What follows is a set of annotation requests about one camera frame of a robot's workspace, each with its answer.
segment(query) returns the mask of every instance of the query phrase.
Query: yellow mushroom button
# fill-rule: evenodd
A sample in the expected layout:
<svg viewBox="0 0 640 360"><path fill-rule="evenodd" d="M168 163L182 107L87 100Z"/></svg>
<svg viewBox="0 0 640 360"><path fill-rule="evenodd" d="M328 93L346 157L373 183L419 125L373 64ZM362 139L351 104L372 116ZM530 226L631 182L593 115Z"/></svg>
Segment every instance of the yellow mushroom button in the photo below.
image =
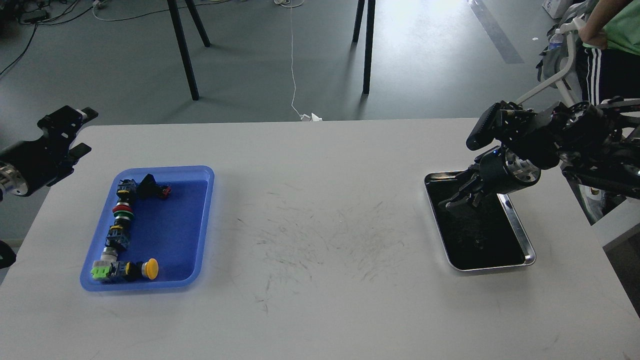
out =
<svg viewBox="0 0 640 360"><path fill-rule="evenodd" d="M154 258L142 264L142 276L153 280L158 276L158 262Z"/></svg>

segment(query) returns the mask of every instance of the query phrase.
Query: white handle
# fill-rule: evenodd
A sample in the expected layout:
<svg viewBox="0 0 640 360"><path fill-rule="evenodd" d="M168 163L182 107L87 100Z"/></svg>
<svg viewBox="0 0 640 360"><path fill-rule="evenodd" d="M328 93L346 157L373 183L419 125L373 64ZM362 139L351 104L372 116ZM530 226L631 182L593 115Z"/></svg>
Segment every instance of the white handle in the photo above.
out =
<svg viewBox="0 0 640 360"><path fill-rule="evenodd" d="M585 25L586 25L586 22L584 22L584 20L574 17L570 23L560 25L558 32L560 34L566 34L569 31L580 30L584 28Z"/></svg>

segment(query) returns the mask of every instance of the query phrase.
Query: gray floor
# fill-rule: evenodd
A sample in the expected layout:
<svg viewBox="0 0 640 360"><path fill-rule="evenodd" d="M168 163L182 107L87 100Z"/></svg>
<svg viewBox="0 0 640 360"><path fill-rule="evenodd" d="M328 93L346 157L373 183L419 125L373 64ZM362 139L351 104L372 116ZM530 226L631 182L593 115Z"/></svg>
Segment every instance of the gray floor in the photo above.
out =
<svg viewBox="0 0 640 360"><path fill-rule="evenodd" d="M351 43L355 0L306 0L292 12L272 0L199 6L209 49L181 10L202 96L197 102L166 12L122 22L87 13L68 24L40 26L27 54L0 77L0 146L39 137L37 120L66 104L97 110L94 125L297 121L290 107L290 16L301 113L324 120L478 117L491 103L515 100L537 85L534 66L554 23L541 1L483 3L524 63L502 59L473 2L379 0L367 97L361 96L364 41ZM90 4L81 0L75 13ZM117 19L163 8L162 0L110 0L99 15ZM53 13L62 9L52 4ZM23 50L31 29L6 28L2 67ZM542 110L556 100L556 90L545 90L525 105ZM23 238L46 193L8 197L0 206L0 238ZM638 263L624 256L629 251L621 253L609 254L619 276L621 266ZM637 275L628 273L634 283Z"/></svg>

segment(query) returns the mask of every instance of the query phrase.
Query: person's arm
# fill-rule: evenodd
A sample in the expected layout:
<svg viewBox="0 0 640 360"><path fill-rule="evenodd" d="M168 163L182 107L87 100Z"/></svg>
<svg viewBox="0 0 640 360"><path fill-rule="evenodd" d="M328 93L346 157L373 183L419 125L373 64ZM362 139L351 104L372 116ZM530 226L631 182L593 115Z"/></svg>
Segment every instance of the person's arm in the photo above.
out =
<svg viewBox="0 0 640 360"><path fill-rule="evenodd" d="M602 28L633 0L600 0L593 9L587 24L578 31L582 42L607 48L607 34Z"/></svg>

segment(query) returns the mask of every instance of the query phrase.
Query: blue tray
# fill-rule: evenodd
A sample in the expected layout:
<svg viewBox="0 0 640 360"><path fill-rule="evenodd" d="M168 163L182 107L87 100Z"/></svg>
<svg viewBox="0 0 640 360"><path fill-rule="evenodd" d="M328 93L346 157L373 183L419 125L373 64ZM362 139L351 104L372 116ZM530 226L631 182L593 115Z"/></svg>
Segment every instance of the blue tray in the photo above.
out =
<svg viewBox="0 0 640 360"><path fill-rule="evenodd" d="M118 182L134 179L139 183L147 174L152 174L159 184L171 185L171 195L166 200L151 198L134 203L131 244L118 260L137 262L155 258L160 269L158 276L155 280L118 284L94 281L91 268L93 261L100 259L105 237L113 225L111 209L118 202ZM213 170L205 166L130 168L119 173L109 189L82 267L82 287L88 291L150 290L191 284L202 265L213 179Z"/></svg>

